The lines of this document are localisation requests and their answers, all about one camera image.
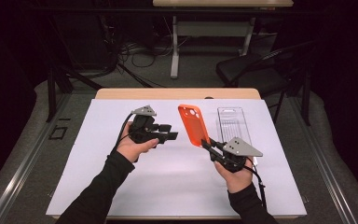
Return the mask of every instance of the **person's right hand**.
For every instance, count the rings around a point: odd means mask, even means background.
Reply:
[[[252,163],[249,160],[246,160],[245,165],[252,169]],[[253,174],[246,169],[241,169],[236,173],[231,173],[218,161],[214,162],[214,167],[216,168],[216,171],[226,180],[227,189],[230,193],[239,192],[252,184]]]

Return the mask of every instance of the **white tabletop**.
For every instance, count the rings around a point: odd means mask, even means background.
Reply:
[[[155,7],[291,7],[292,0],[153,0]]]
[[[268,211],[275,217],[307,214],[267,106],[262,100],[93,100],[75,141],[47,215],[58,217],[101,172],[130,112],[150,105],[156,123],[179,132],[174,141],[141,155],[135,170],[118,189],[107,218],[234,218],[223,178],[209,153],[190,144],[179,104],[197,105],[208,132],[217,140],[217,107],[240,106],[252,145],[263,152],[257,170],[267,186]]]

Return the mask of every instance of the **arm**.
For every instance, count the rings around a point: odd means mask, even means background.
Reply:
[[[252,167],[249,160],[245,165]],[[243,223],[278,223],[262,206],[252,183],[253,174],[250,171],[242,169],[236,173],[231,173],[217,161],[214,166],[226,180],[231,207],[241,216]]]
[[[133,143],[127,136],[129,125],[124,129],[122,136],[125,137],[107,157],[103,170],[62,213],[57,223],[105,222],[118,187],[134,169],[132,162],[158,143],[158,139],[142,144]]]

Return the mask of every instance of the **black sleeve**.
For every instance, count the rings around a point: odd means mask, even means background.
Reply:
[[[104,223],[118,187],[133,169],[132,163],[119,152],[113,151],[107,157],[103,170],[92,179],[56,223]]]
[[[262,206],[253,184],[237,193],[228,193],[228,198],[231,207],[241,216],[243,223],[278,223]]]

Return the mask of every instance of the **transparent plastic case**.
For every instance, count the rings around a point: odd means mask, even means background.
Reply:
[[[242,108],[218,107],[216,125],[220,142],[228,142],[233,137],[239,137],[252,144]]]

